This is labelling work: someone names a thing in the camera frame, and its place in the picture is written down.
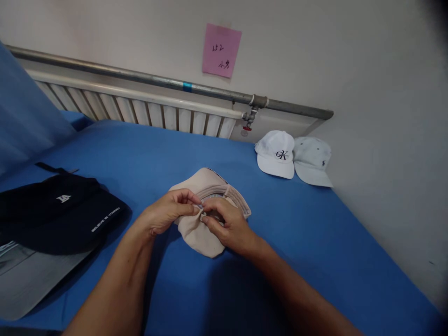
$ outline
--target hand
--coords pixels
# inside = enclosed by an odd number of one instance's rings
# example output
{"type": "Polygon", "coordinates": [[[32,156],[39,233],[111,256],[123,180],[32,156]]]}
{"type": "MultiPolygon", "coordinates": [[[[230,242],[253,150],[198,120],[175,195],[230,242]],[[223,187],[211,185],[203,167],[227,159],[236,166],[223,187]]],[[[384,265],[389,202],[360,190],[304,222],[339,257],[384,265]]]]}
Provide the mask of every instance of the hand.
{"type": "Polygon", "coordinates": [[[249,227],[240,209],[223,198],[209,198],[203,207],[205,212],[216,210],[224,218],[224,227],[213,217],[202,218],[210,232],[216,235],[224,246],[244,257],[259,249],[262,239],[249,227]]]}
{"type": "Polygon", "coordinates": [[[152,236],[164,233],[179,216],[197,215],[199,209],[193,204],[201,200],[189,189],[169,191],[155,203],[148,206],[135,221],[152,236]]]}

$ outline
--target white baseball cap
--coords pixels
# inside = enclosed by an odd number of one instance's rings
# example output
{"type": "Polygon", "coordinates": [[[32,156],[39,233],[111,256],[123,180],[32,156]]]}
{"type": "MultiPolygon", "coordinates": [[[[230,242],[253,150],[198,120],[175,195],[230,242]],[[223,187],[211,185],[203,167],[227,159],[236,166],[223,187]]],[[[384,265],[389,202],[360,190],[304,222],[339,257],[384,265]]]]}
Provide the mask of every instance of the white baseball cap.
{"type": "Polygon", "coordinates": [[[255,144],[257,163],[261,171],[292,179],[294,138],[285,131],[270,131],[255,144]]]}
{"type": "Polygon", "coordinates": [[[333,187],[325,172],[331,157],[331,148],[318,138],[294,139],[294,167],[302,181],[308,184],[333,187]]]}

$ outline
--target forearm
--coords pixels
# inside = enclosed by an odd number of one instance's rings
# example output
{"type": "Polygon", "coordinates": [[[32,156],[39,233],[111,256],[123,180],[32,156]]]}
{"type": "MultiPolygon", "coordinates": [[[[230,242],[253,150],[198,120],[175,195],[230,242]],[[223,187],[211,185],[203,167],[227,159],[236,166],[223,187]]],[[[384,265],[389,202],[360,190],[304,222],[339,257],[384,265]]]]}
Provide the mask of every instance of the forearm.
{"type": "Polygon", "coordinates": [[[139,335],[155,237],[132,225],[64,335],[139,335]]]}
{"type": "Polygon", "coordinates": [[[259,239],[256,251],[245,257],[262,271],[280,297],[297,332],[310,335],[359,335],[359,331],[299,274],[269,244],[259,239]]]}

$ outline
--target white radiator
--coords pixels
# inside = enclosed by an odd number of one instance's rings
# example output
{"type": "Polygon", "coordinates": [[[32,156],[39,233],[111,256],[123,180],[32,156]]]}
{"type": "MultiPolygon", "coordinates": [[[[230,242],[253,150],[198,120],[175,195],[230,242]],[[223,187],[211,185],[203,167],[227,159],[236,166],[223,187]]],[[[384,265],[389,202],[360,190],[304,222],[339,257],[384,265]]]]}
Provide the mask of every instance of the white radiator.
{"type": "Polygon", "coordinates": [[[230,138],[243,113],[218,106],[128,90],[116,86],[28,70],[59,110],[92,120],[113,119],[170,130],[230,138]]]}

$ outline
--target gray pipe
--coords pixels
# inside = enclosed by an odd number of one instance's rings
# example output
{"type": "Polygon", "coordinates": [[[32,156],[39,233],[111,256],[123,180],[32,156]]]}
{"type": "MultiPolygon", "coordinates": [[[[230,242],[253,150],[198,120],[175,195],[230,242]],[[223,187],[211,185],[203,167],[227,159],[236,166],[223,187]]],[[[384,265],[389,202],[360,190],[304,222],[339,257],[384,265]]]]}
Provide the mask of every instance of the gray pipe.
{"type": "Polygon", "coordinates": [[[45,63],[74,70],[86,71],[98,75],[122,78],[134,82],[156,85],[174,90],[196,93],[202,96],[229,100],[236,103],[248,104],[253,107],[269,108],[271,110],[300,114],[303,116],[323,120],[330,119],[334,114],[333,111],[330,110],[323,110],[315,107],[309,107],[293,103],[287,103],[279,100],[267,99],[266,97],[260,97],[257,95],[219,89],[207,85],[184,82],[178,79],[166,78],[157,75],[150,75],[144,72],[116,68],[93,62],[81,61],[74,58],[47,54],[35,50],[28,50],[8,45],[6,47],[15,57],[26,59],[29,61],[45,63]]]}

